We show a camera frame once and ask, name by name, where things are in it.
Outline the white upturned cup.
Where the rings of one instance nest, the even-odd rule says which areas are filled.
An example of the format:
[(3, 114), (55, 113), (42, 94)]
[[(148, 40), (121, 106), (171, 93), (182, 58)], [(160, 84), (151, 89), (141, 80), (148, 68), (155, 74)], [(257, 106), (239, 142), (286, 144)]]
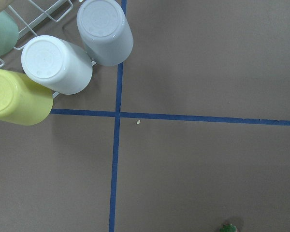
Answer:
[(50, 35), (27, 42), (21, 64), (31, 80), (65, 95), (84, 90), (93, 74), (91, 59), (83, 48)]

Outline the yellow upturned cup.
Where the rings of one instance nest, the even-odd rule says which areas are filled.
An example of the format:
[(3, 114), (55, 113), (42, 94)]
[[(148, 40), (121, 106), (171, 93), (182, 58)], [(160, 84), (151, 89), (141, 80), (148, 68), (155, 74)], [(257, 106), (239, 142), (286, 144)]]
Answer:
[(53, 107), (52, 91), (23, 73), (0, 69), (0, 120), (31, 126), (42, 122)]

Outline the grey upturned cup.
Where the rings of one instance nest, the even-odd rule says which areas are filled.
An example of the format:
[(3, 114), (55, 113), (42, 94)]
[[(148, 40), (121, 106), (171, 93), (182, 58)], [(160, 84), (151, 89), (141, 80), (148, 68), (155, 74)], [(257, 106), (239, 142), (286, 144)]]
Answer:
[(96, 63), (115, 66), (129, 57), (133, 35), (116, 1), (84, 1), (78, 9), (76, 21), (85, 50)]

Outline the green upturned cup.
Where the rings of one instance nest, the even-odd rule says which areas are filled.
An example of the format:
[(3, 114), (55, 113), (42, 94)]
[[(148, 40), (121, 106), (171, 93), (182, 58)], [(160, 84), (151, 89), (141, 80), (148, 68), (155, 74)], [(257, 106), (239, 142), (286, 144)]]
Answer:
[(18, 41), (18, 33), (14, 19), (6, 11), (0, 12), (0, 56), (14, 48)]

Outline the red strawberry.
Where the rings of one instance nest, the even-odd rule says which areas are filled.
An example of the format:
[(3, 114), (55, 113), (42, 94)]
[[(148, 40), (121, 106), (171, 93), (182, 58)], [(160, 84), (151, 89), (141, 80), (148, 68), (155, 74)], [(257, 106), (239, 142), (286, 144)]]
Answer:
[(218, 230), (219, 232), (239, 232), (238, 228), (232, 223), (224, 223)]

